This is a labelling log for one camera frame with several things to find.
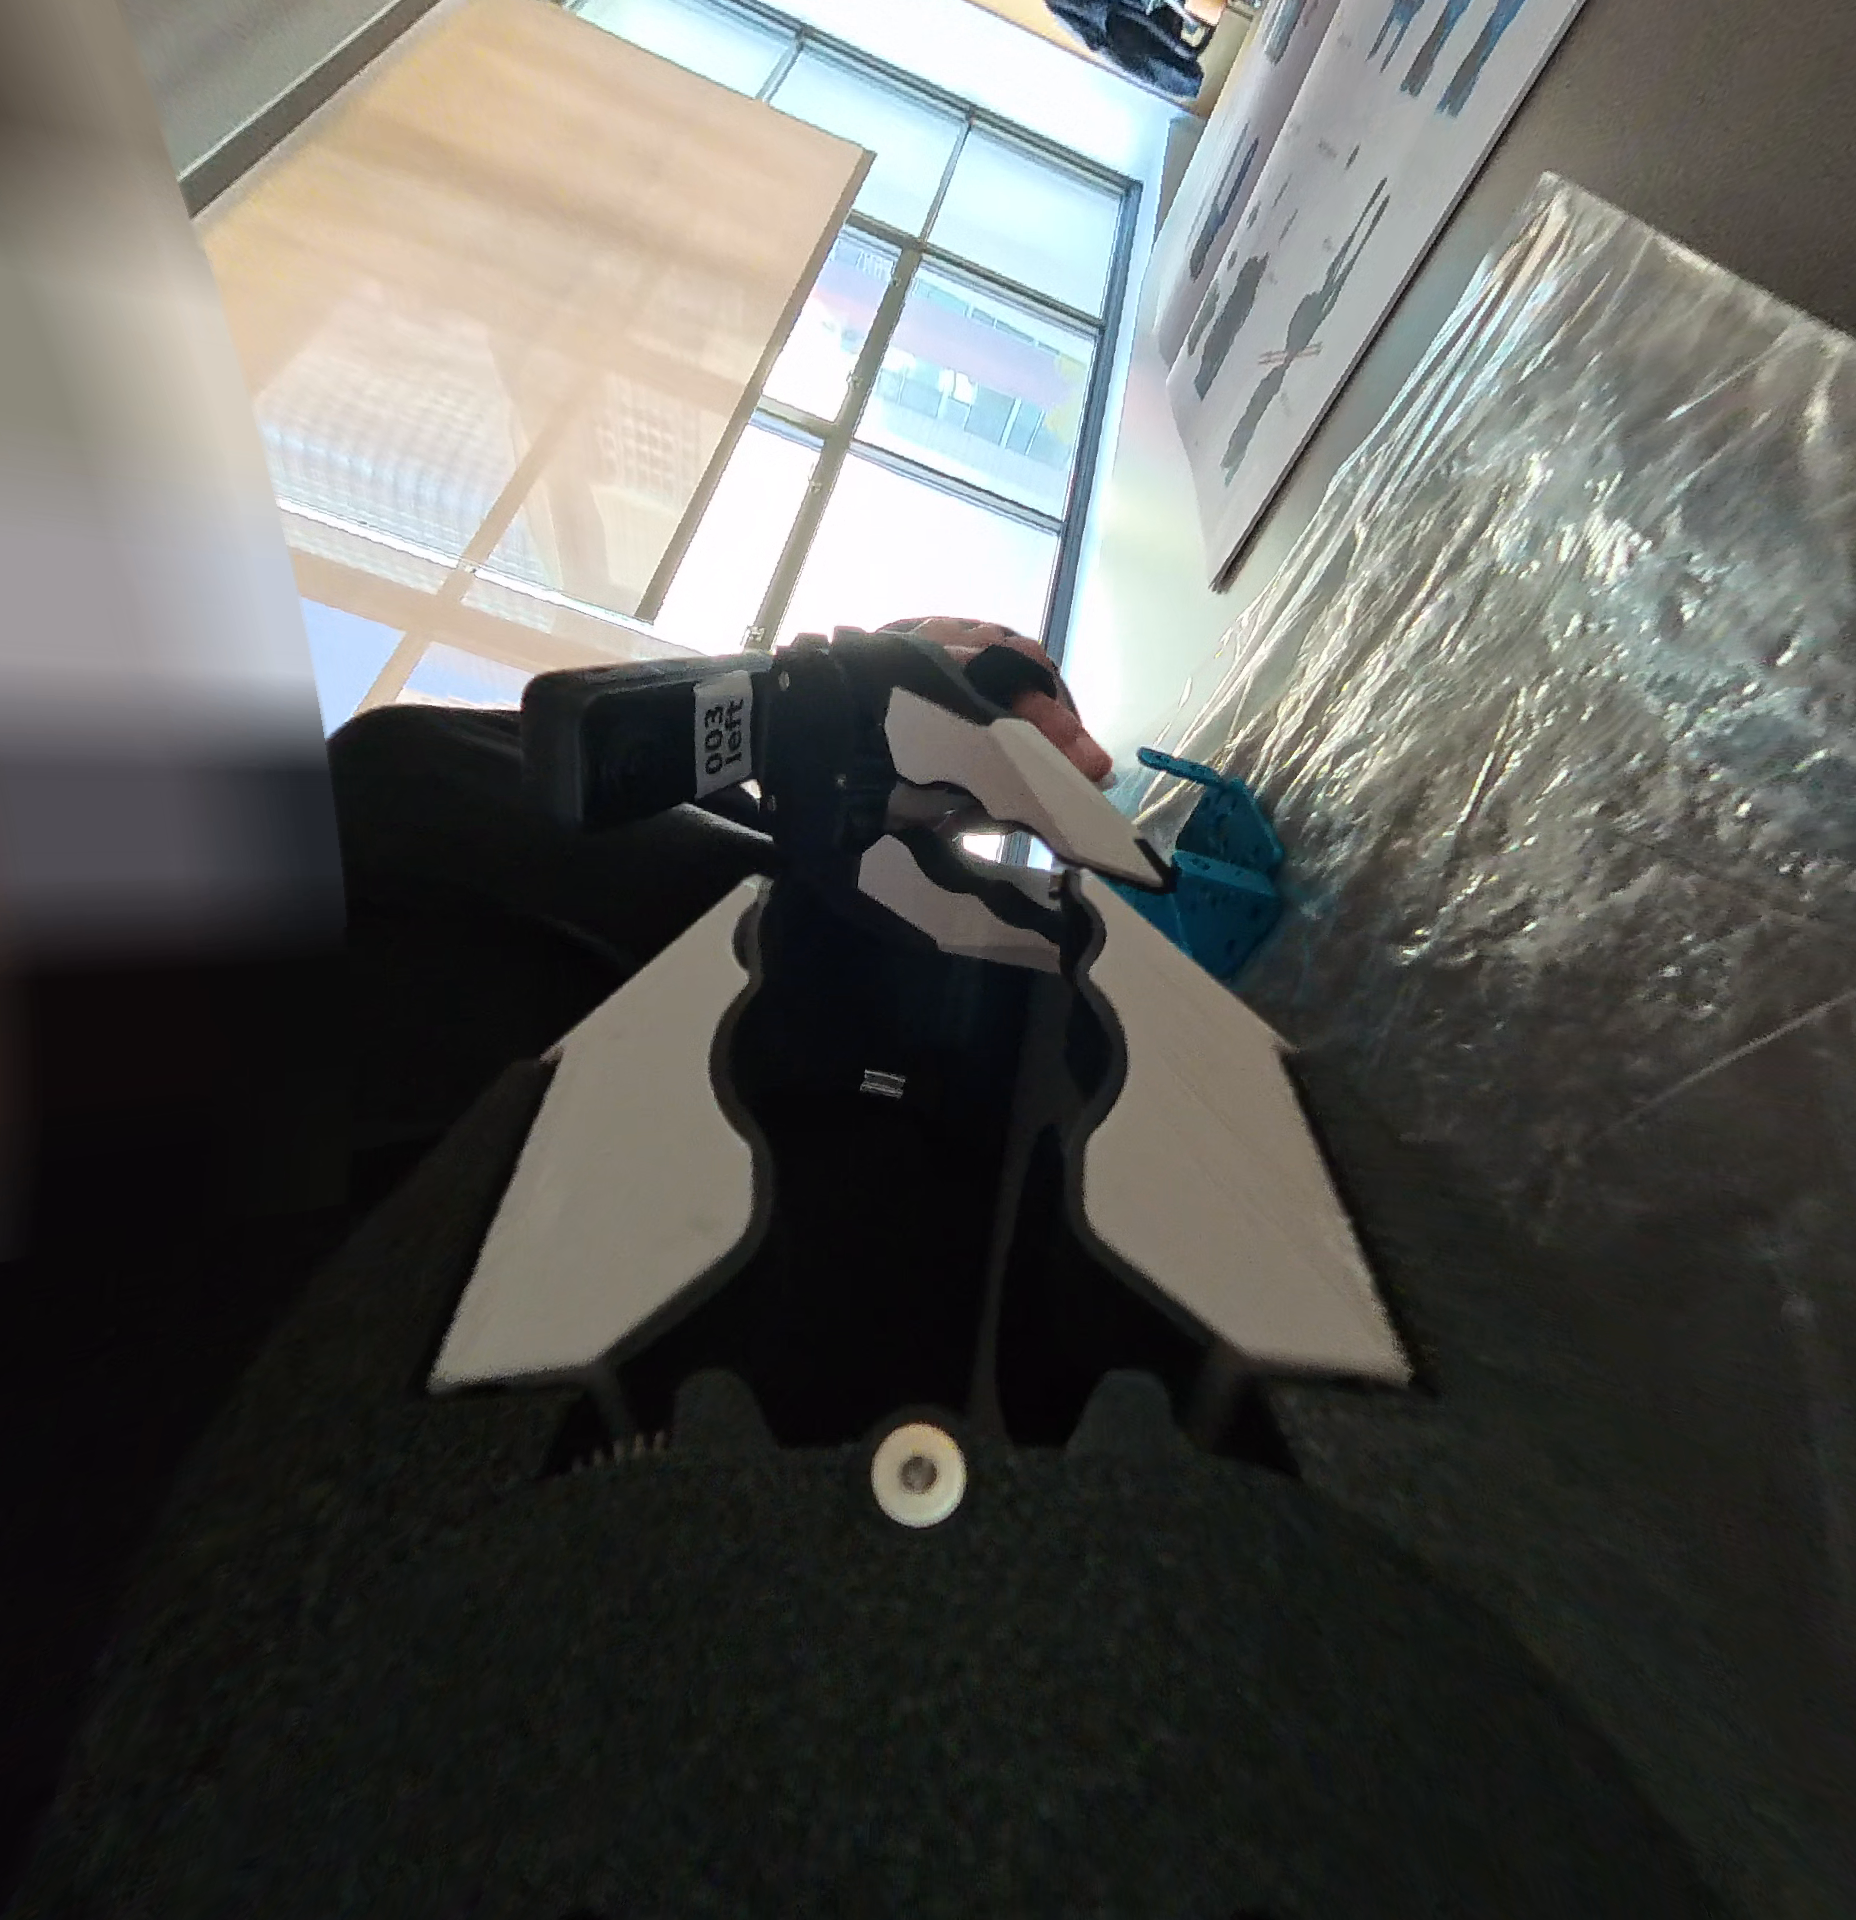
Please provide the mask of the white instruction manual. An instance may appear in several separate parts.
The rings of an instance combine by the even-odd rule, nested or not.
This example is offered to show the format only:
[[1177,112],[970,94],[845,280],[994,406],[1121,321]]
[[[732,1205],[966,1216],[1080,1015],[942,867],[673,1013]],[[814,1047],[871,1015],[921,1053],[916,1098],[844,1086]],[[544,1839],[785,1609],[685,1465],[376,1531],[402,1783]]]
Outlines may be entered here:
[[1269,3],[1163,283],[1217,589],[1576,23],[1576,0]]

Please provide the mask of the blue perforated metal bracket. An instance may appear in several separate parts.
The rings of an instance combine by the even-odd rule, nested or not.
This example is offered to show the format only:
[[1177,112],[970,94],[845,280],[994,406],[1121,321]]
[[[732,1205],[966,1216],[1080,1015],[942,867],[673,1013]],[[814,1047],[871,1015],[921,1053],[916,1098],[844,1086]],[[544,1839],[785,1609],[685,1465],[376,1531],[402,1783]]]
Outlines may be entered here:
[[1284,915],[1284,847],[1241,776],[1224,776],[1209,763],[1163,755],[1152,746],[1137,758],[1150,773],[1196,786],[1200,797],[1171,851],[1173,887],[1166,895],[1118,887],[1118,895],[1133,897],[1133,907],[1193,963],[1224,986],[1234,986],[1248,957]]

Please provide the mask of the light wooden panel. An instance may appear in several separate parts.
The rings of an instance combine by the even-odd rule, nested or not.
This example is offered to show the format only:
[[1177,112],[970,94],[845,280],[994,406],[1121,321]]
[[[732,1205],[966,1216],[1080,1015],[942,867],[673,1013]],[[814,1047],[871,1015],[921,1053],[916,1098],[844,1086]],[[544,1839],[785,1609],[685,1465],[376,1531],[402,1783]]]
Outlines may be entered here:
[[202,241],[292,579],[434,655],[673,655],[653,617],[875,153],[558,3],[444,3]]

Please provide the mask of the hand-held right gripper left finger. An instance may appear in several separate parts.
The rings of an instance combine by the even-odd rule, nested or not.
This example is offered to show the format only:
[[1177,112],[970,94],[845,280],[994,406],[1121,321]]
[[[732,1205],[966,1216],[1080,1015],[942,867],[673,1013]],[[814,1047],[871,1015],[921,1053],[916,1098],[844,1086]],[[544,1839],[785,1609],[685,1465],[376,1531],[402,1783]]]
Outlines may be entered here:
[[725,1043],[765,895],[732,887],[556,1043],[427,1390],[583,1378],[756,1242],[767,1153],[732,1112]]

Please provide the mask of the person's left hand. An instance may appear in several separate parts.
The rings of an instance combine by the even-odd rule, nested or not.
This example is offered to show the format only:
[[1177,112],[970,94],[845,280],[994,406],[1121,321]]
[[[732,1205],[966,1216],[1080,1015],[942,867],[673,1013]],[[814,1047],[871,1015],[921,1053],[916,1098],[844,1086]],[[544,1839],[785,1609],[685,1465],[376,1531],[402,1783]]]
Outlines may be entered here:
[[1113,755],[1089,731],[1073,695],[1035,637],[970,617],[903,617],[875,634],[933,651],[970,683],[975,662],[993,659],[981,700],[1050,739],[1092,786],[1113,783]]

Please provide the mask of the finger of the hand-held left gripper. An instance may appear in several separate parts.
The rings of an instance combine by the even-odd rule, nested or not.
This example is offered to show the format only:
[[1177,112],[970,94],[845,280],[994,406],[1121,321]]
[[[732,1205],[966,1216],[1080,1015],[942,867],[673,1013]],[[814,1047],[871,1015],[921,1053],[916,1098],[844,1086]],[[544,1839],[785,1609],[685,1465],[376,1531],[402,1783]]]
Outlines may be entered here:
[[880,833],[862,854],[862,897],[942,957],[1059,975],[1054,882],[980,861],[954,833]]
[[880,731],[900,783],[966,791],[987,821],[1035,833],[1059,866],[1171,892],[1156,851],[1031,718],[970,718],[900,683]]

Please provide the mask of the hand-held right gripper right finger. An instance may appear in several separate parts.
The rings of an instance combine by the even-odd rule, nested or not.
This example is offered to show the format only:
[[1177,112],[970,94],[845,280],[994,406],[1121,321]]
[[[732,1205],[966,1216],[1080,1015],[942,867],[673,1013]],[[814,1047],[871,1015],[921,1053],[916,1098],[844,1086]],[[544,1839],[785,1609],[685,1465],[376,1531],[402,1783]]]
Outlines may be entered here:
[[1280,1378],[1411,1384],[1275,1029],[1109,882],[1071,873],[1109,1079],[1071,1139],[1081,1234]]

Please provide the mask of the bright window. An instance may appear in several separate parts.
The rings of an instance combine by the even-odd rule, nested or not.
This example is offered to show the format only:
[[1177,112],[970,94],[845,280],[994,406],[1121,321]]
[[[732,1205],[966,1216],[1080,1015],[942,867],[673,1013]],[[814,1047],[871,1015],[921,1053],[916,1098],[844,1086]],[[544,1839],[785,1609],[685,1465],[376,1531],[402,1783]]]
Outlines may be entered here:
[[649,617],[1064,644],[1156,118],[970,3],[571,3],[871,176]]

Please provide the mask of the clear plastic bag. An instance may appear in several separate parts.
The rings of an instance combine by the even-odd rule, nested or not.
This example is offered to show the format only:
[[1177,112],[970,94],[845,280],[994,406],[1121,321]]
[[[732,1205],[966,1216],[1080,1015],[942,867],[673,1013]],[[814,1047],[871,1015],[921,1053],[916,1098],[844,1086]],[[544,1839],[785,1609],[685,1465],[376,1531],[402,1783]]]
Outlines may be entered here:
[[1280,1388],[1303,1475],[1856,1915],[1856,339],[1538,177],[1224,667],[1163,740],[1432,1378]]

